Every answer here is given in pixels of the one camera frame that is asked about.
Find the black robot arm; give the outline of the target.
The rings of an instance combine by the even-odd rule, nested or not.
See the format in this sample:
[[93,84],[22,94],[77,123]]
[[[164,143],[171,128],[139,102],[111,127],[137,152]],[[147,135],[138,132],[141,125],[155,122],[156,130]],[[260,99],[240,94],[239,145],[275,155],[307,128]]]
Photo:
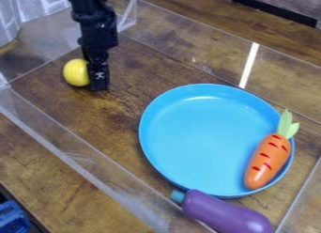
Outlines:
[[118,46],[118,15],[109,0],[70,0],[73,19],[81,25],[78,43],[89,61],[90,87],[94,91],[110,86],[109,51]]

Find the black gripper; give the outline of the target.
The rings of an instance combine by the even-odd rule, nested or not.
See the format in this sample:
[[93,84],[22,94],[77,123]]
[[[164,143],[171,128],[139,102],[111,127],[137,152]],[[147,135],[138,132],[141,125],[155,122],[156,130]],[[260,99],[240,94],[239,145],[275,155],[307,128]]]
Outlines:
[[118,15],[114,10],[99,10],[94,14],[74,11],[73,18],[81,24],[78,44],[90,62],[90,87],[106,90],[110,86],[109,51],[118,46]]

